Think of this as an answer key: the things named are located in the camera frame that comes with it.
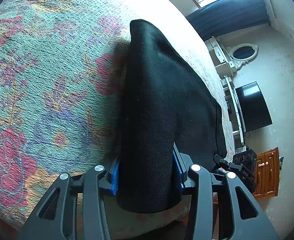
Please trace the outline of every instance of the cabinet door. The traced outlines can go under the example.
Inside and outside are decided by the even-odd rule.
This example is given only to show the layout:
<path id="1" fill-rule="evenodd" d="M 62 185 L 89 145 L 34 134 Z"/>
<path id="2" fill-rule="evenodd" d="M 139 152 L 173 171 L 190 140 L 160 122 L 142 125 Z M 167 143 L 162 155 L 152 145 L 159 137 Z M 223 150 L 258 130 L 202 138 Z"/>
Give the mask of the cabinet door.
<path id="1" fill-rule="evenodd" d="M 264 197 L 264 189 L 265 189 L 265 155 L 257 156 L 256 159 L 256 169 L 255 169 L 255 183 L 256 183 L 256 191 L 253 193 L 255 199 L 259 199 Z"/>
<path id="2" fill-rule="evenodd" d="M 278 148 L 275 148 L 265 155 L 265 190 L 264 197 L 278 195 L 279 184 L 279 154 Z"/>

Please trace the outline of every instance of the television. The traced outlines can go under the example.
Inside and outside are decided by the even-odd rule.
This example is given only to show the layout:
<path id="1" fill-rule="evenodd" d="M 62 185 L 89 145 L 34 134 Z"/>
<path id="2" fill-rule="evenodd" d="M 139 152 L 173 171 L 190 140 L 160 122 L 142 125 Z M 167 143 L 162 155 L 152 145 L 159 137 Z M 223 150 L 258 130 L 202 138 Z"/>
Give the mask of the television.
<path id="1" fill-rule="evenodd" d="M 235 91 L 244 132 L 272 124 L 267 104 L 257 82 L 236 88 Z"/>

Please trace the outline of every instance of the bed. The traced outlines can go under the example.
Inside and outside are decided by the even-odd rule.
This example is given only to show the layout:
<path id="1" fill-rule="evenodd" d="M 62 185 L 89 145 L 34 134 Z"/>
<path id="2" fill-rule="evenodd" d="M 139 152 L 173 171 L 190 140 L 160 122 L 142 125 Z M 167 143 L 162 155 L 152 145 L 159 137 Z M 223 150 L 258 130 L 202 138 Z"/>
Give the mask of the bed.
<path id="1" fill-rule="evenodd" d="M 15 228 L 58 174 L 83 173 L 112 154 L 133 19 L 155 25 L 221 105 L 226 159 L 232 160 L 232 126 L 220 78 L 204 42 L 168 0 L 4 0 L 0 217 Z M 135 214 L 107 198 L 111 237 L 165 226 L 186 215 L 189 205 L 185 197 L 170 210 Z M 81 232 L 81 216 L 77 219 Z"/>

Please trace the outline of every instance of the oval mirror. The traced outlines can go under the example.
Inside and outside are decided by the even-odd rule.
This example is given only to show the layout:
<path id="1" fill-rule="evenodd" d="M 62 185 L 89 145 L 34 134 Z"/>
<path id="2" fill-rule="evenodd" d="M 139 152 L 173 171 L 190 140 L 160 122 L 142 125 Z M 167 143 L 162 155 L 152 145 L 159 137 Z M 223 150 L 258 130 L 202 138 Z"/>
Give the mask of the oval mirror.
<path id="1" fill-rule="evenodd" d="M 255 51 L 251 46 L 244 46 L 236 49 L 233 53 L 233 57 L 236 59 L 245 59 L 251 57 Z"/>

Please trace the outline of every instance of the silver screw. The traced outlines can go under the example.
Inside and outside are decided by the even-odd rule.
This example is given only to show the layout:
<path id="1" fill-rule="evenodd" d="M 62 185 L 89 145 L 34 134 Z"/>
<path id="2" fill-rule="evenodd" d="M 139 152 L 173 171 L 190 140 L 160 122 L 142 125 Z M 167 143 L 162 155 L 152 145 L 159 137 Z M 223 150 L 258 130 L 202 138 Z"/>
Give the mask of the silver screw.
<path id="1" fill-rule="evenodd" d="M 193 164 L 193 165 L 191 165 L 191 169 L 193 171 L 200 171 L 201 167 L 198 164 Z"/>
<path id="2" fill-rule="evenodd" d="M 232 172 L 232 171 L 229 171 L 229 172 L 227 173 L 227 177 L 228 177 L 229 179 L 234 179 L 234 178 L 236 177 L 236 174 L 235 174 L 234 172 Z"/>
<path id="3" fill-rule="evenodd" d="M 105 168 L 105 167 L 102 166 L 102 165 L 97 165 L 97 166 L 95 167 L 95 171 L 102 171 L 104 168 Z"/>
<path id="4" fill-rule="evenodd" d="M 67 173 L 62 173 L 59 176 L 60 179 L 64 180 L 64 179 L 68 179 L 68 174 Z"/>

